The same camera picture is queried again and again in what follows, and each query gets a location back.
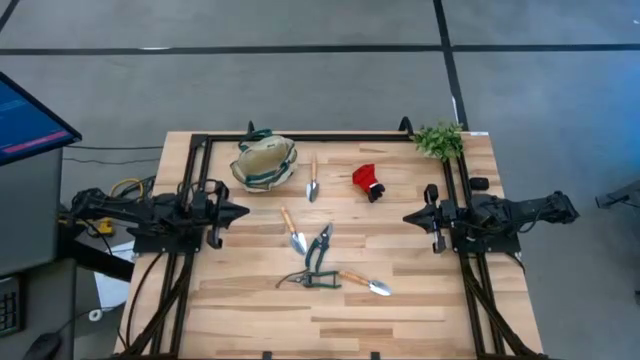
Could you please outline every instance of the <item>black floor line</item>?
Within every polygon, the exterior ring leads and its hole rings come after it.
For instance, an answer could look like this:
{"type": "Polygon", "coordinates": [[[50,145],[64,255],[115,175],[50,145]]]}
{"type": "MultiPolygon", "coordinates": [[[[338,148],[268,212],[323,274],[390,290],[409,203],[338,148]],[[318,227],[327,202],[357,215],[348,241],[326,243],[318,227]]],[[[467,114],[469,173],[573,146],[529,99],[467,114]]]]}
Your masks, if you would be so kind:
{"type": "Polygon", "coordinates": [[[313,54],[313,53],[418,53],[441,51],[440,45],[284,45],[284,46],[211,46],[150,48],[69,48],[0,49],[0,55],[218,55],[218,54],[313,54]]]}
{"type": "Polygon", "coordinates": [[[460,80],[458,79],[458,70],[456,62],[453,58],[451,40],[449,39],[449,28],[447,27],[447,19],[444,15],[444,7],[442,0],[433,0],[433,7],[438,20],[438,31],[440,32],[440,40],[442,41],[442,53],[444,55],[444,65],[447,68],[447,78],[449,79],[449,88],[453,98],[453,107],[456,112],[458,123],[463,130],[469,130],[467,121],[467,112],[464,109],[464,101],[462,100],[462,89],[460,88],[460,80]]]}
{"type": "Polygon", "coordinates": [[[18,6],[19,1],[20,0],[11,0],[7,8],[4,10],[4,13],[2,13],[2,16],[0,16],[0,32],[4,29],[4,26],[7,25],[7,21],[9,21],[9,18],[11,17],[11,14],[13,14],[13,10],[18,6]]]}
{"type": "Polygon", "coordinates": [[[640,51],[640,44],[453,45],[453,52],[640,51]]]}

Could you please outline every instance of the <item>computer screen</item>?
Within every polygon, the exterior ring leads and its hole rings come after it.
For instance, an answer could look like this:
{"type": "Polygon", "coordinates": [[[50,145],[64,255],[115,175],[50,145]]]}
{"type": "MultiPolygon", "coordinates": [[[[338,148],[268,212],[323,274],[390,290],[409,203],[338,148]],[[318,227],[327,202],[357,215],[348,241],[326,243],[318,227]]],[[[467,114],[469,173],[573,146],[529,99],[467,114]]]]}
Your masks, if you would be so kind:
{"type": "Polygon", "coordinates": [[[62,147],[80,133],[0,73],[0,165],[62,147]]]}

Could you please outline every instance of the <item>wooden table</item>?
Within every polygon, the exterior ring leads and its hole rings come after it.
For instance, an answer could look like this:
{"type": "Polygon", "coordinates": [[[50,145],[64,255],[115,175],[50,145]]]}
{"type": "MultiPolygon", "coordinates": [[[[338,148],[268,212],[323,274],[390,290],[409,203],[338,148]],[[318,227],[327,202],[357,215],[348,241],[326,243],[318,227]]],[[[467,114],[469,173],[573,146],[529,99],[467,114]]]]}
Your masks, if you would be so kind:
{"type": "MultiPolygon", "coordinates": [[[[154,193],[176,191],[191,134],[168,134],[154,193]]],[[[489,137],[465,133],[463,139],[470,176],[489,178],[489,192],[503,196],[489,137]]],[[[404,215],[424,206],[427,184],[437,184],[441,198],[446,198],[442,164],[423,157],[410,142],[297,142],[296,147],[295,174],[274,191],[256,195],[244,191],[229,169],[238,156],[236,143],[214,145],[209,177],[224,181],[231,201],[249,207],[251,213],[222,234],[221,250],[203,246],[196,256],[180,357],[259,358],[263,351],[273,351],[274,358],[369,358],[379,351],[387,359],[474,358],[457,255],[433,254],[432,236],[402,222],[404,215]],[[311,204],[305,185],[314,153],[320,193],[311,204]],[[351,183],[351,173],[365,163],[376,164],[377,178],[387,189],[374,204],[351,183]],[[333,222],[323,270],[351,270],[382,280],[393,295],[382,297],[350,283],[339,290],[292,283],[275,289],[283,275],[304,267],[303,258],[289,246],[282,205],[309,242],[333,222]]],[[[462,206],[455,167],[454,177],[462,206]]],[[[129,300],[153,257],[137,259],[129,300]]],[[[144,284],[133,334],[157,308],[165,261],[163,256],[144,284]]],[[[525,344],[542,351],[522,270],[505,255],[488,255],[488,261],[498,309],[525,344]]],[[[127,305],[123,332],[128,311],[127,305]]],[[[481,316],[491,351],[488,320],[483,311],[481,316]]],[[[172,324],[170,314],[164,351],[172,324]]]]}

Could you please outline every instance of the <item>artificial plant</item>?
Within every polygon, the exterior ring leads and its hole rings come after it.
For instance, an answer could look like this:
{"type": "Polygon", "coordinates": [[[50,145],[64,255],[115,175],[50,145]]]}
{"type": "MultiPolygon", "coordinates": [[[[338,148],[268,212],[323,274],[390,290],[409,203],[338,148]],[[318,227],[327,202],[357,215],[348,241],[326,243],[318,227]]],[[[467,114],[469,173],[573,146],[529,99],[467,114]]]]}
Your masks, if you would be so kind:
{"type": "Polygon", "coordinates": [[[416,143],[416,150],[446,161],[462,154],[461,130],[458,124],[441,123],[437,127],[422,127],[411,140],[416,143]]]}

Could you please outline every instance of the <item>gray floor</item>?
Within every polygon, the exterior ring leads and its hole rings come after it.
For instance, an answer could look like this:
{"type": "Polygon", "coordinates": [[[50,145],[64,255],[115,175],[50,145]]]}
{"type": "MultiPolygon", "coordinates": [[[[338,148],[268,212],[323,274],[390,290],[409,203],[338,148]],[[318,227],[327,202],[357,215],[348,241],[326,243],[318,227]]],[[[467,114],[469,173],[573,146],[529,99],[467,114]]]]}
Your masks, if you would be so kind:
{"type": "MultiPolygon", "coordinates": [[[[0,1],[5,5],[8,0],[0,1]]],[[[632,1],[444,0],[456,44],[640,42],[632,1]]],[[[21,0],[1,48],[439,43],[431,1],[21,0]]],[[[635,359],[640,228],[595,195],[640,178],[640,52],[456,54],[471,130],[492,135],[507,195],[560,189],[582,217],[522,237],[548,354],[635,359]]],[[[440,53],[4,56],[0,70],[59,113],[85,145],[157,145],[168,130],[392,129],[454,119],[440,53]]],[[[119,161],[157,151],[65,156],[119,161]]],[[[64,166],[63,200],[155,172],[64,166]]],[[[79,308],[96,306],[80,273],[79,308]]],[[[77,357],[105,356],[119,313],[81,323],[77,357]]]]}

